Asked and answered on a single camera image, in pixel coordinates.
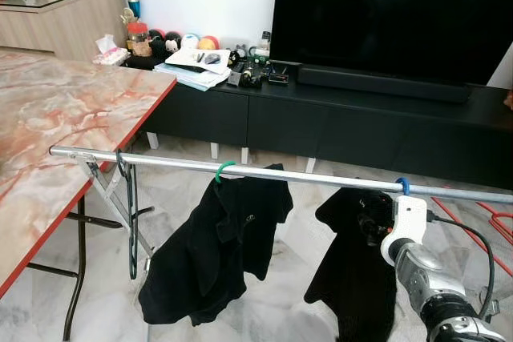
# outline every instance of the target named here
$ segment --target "soundbar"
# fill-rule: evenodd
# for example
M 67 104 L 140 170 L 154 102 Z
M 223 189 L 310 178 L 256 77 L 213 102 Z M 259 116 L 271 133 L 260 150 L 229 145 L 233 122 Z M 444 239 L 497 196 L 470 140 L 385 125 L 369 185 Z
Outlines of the soundbar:
M 471 88 L 468 85 L 394 78 L 324 66 L 299 66 L 297 81 L 314 86 L 370 91 L 451 103 L 465 103 L 471 95 Z

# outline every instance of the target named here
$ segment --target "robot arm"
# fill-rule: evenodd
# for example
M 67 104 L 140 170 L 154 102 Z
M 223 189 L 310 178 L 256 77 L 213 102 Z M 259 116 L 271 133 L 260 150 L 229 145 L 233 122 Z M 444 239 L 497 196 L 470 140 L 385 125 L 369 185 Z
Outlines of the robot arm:
M 426 213 L 424 200 L 405 195 L 396 198 L 394 229 L 383 240 L 381 252 L 395 266 L 411 307 L 426 325 L 428 342 L 506 342 L 478 318 L 461 282 L 422 245 Z

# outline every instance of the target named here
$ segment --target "red table edge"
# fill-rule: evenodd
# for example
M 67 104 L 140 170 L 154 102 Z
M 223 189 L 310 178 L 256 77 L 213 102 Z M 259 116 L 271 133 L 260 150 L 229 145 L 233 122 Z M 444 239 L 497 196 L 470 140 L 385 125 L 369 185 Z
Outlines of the red table edge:
M 128 134 L 125 136 L 125 138 L 121 141 L 121 143 L 117 146 L 115 150 L 118 148 L 123 147 L 130 141 L 131 137 L 137 132 L 137 130 L 140 129 L 140 127 L 143 125 L 144 121 L 150 116 L 150 114 L 159 106 L 159 104 L 162 102 L 162 100 L 168 96 L 169 91 L 172 90 L 172 88 L 176 85 L 176 79 L 169 85 L 169 87 L 166 89 L 165 92 L 162 93 L 162 95 L 153 103 L 153 105 L 146 111 L 146 113 L 141 117 L 141 119 L 138 121 L 136 125 L 134 125 L 134 128 L 128 132 Z M 91 187 L 92 182 L 88 180 L 83 187 L 79 190 L 79 192 L 75 195 L 75 197 L 66 205 L 66 207 L 63 209 L 63 211 L 59 214 L 57 219 L 43 232 L 41 237 L 36 241 L 35 245 L 27 252 L 27 254 L 23 257 L 21 262 L 16 266 L 16 268 L 13 270 L 13 272 L 10 273 L 10 275 L 7 277 L 6 281 L 0 286 L 0 299 L 4 296 L 4 294 L 9 290 L 9 288 L 12 286 L 12 284 L 16 281 L 16 279 L 19 277 L 19 275 L 22 273 L 23 269 L 27 266 L 27 264 L 32 260 L 32 258 L 35 257 L 35 255 L 38 253 L 39 249 L 43 246 L 43 244 L 50 238 L 50 235 L 55 231 L 57 226 L 66 218 L 68 213 L 71 211 L 71 209 L 77 204 L 77 202 L 86 194 L 87 190 L 89 190 L 89 187 Z

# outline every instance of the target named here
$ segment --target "metal pole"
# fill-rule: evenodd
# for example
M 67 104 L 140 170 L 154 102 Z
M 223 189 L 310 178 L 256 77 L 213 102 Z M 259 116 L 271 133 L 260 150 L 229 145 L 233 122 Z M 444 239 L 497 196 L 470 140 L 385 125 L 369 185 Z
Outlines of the metal pole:
M 51 155 L 68 156 L 77 159 L 91 159 L 96 161 L 116 162 L 114 152 L 97 151 L 78 147 L 51 147 Z M 121 153 L 121 158 L 128 163 L 144 164 L 152 166 L 165 166 L 183 168 L 186 170 L 217 172 L 219 163 L 197 162 L 193 160 L 163 158 L 157 156 L 136 155 Z M 223 174 L 252 176 L 254 178 L 276 179 L 287 182 L 317 183 L 335 187 L 356 187 L 369 190 L 378 190 L 385 192 L 402 192 L 400 183 L 379 182 L 375 180 L 343 178 L 331 175 L 305 174 L 294 171 L 269 170 L 266 168 L 228 166 L 223 170 Z M 484 191 L 453 190 L 450 188 L 429 187 L 429 186 L 410 186 L 411 194 L 438 196 L 440 198 L 455 198 L 478 200 L 482 202 L 495 203 L 513 203 L 513 195 L 497 194 Z

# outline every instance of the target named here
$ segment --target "black tv cabinet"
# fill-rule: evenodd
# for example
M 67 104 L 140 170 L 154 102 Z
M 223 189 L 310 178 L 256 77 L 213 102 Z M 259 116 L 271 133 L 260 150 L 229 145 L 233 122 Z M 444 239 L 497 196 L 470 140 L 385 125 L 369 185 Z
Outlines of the black tv cabinet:
M 506 91 L 475 87 L 455 105 L 362 91 L 264 83 L 207 92 L 178 84 L 143 129 L 250 149 L 513 189 Z

